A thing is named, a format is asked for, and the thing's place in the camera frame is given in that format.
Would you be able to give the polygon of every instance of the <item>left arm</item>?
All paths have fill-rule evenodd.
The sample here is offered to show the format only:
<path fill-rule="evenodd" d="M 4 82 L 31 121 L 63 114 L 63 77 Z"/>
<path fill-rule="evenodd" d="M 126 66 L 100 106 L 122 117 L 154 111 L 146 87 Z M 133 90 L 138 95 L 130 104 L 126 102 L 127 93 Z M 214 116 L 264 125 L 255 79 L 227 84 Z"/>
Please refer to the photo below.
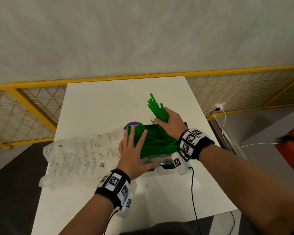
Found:
<path fill-rule="evenodd" d="M 128 131 L 124 131 L 124 138 L 119 144 L 121 158 L 117 165 L 117 168 L 125 172 L 130 180 L 160 166 L 159 162 L 145 164 L 140 159 L 140 152 L 147 136 L 147 130 L 143 132 L 136 147 L 134 147 L 134 134 L 135 126 L 132 126 L 129 137 Z M 113 203 L 109 199 L 94 194 L 59 235 L 102 235 L 106 230 L 113 210 Z"/>

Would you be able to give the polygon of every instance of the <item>wristband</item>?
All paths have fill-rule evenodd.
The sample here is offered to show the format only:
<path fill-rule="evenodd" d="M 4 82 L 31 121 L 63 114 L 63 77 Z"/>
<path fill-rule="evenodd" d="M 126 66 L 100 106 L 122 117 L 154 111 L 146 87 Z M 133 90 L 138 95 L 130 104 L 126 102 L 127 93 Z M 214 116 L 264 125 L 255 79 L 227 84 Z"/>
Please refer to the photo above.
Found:
<path fill-rule="evenodd" d="M 122 207 L 129 196 L 129 176 L 120 169 L 113 169 L 99 182 L 95 194 L 102 195 L 109 199 L 114 208 Z"/>
<path fill-rule="evenodd" d="M 206 134 L 196 128 L 188 129 L 179 139 L 180 148 L 187 158 L 199 161 L 200 152 L 207 146 L 215 144 Z"/>

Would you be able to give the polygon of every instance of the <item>right arm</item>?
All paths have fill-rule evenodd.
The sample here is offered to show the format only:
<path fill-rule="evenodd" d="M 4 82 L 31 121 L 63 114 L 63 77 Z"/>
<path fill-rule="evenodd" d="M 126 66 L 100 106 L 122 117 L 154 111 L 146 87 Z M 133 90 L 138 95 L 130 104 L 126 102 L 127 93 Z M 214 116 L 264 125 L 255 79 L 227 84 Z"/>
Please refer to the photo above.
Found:
<path fill-rule="evenodd" d="M 179 114 L 166 110 L 168 123 L 155 122 L 179 139 L 187 127 Z M 294 231 L 294 191 L 254 163 L 216 145 L 204 148 L 199 159 L 229 199 L 264 233 Z"/>

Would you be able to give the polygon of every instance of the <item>purple label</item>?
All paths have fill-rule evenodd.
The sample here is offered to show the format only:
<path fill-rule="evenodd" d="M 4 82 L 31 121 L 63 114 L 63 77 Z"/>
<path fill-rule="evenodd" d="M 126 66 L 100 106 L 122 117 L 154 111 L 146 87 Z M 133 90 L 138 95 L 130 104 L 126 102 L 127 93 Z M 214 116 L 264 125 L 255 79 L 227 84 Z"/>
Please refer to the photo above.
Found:
<path fill-rule="evenodd" d="M 138 126 L 139 123 L 138 123 L 137 121 L 129 122 L 129 123 L 124 127 L 123 130 L 126 130 L 127 126 L 132 126 L 132 125 Z"/>

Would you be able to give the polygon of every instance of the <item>tabletop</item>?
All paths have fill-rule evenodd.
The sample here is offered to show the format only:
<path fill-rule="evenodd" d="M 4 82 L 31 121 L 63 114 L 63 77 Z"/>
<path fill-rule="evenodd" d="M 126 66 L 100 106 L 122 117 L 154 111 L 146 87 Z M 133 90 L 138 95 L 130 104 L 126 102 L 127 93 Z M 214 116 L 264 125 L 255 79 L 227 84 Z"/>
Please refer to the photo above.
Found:
<path fill-rule="evenodd" d="M 219 145 L 184 76 L 68 84 L 55 140 L 102 133 L 133 121 L 150 124 L 155 118 L 147 106 L 150 93 L 158 103 L 178 112 L 189 127 L 198 128 Z M 198 218 L 237 209 L 200 161 L 191 160 L 191 164 Z M 191 174 L 180 176 L 176 169 L 159 167 L 133 180 L 129 215 L 125 219 L 114 216 L 106 234 L 195 220 L 191 179 Z M 85 185 L 43 188 L 32 235 L 58 234 L 94 191 Z"/>

